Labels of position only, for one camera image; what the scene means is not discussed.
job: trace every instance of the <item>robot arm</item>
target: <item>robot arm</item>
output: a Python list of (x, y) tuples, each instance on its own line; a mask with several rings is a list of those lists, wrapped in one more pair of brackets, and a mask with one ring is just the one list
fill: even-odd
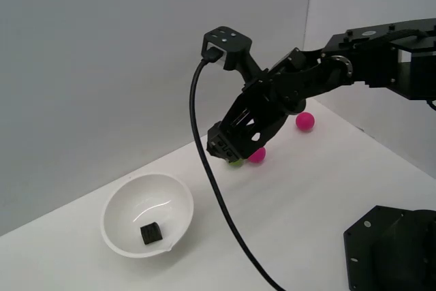
[[(223, 68), (245, 81), (223, 120), (208, 131), (208, 152), (235, 162), (263, 147), (287, 116), (305, 109), (306, 99), (364, 81), (410, 100), (436, 100), (436, 18), (352, 29), (332, 36), (320, 50), (293, 49), (270, 70), (261, 70), (249, 51), (251, 40), (228, 27), (204, 35), (224, 52)], [(402, 52), (410, 63), (399, 63)]]

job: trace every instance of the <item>pink ball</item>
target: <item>pink ball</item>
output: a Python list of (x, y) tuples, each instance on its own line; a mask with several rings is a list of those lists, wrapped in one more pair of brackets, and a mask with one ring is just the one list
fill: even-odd
[(262, 147), (256, 150), (253, 155), (248, 157), (248, 161), (254, 164), (258, 164), (265, 159), (265, 156), (266, 156), (266, 149)]
[(295, 124), (301, 131), (310, 131), (315, 125), (315, 117), (310, 112), (302, 112), (297, 115)]

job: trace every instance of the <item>white bowl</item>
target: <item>white bowl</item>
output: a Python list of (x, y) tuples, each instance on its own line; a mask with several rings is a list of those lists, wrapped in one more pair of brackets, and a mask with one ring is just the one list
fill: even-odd
[[(107, 201), (101, 220), (110, 249), (130, 258), (170, 251), (181, 239), (193, 215), (192, 194), (178, 179), (148, 174), (124, 183)], [(140, 228), (156, 222), (163, 239), (144, 244)]]

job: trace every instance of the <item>ball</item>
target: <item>ball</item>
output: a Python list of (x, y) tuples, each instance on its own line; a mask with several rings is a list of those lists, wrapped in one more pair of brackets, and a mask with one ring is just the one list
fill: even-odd
[(266, 149), (262, 147), (256, 150), (253, 155), (248, 157), (248, 161), (254, 164), (258, 164), (265, 159), (265, 156), (266, 156)]
[(238, 159), (235, 162), (229, 163), (229, 165), (233, 166), (233, 167), (240, 167), (244, 164), (244, 160), (243, 159)]
[(315, 117), (310, 112), (302, 112), (297, 115), (295, 124), (301, 131), (310, 131), (315, 125)]

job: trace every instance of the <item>white table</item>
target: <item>white table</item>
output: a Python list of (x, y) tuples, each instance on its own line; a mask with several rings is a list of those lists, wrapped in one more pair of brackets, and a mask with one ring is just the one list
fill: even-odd
[[(300, 133), (289, 119), (261, 166), (211, 164), (240, 232), (273, 278), (287, 290), (345, 291), (343, 232), (376, 204), (436, 210), (436, 181), (317, 102), (307, 109), (314, 131)], [(100, 236), (102, 207), (123, 181), (151, 171), (188, 184), (192, 225), (167, 254), (124, 258)], [(0, 237), (0, 290), (270, 288), (226, 226), (191, 143)]]

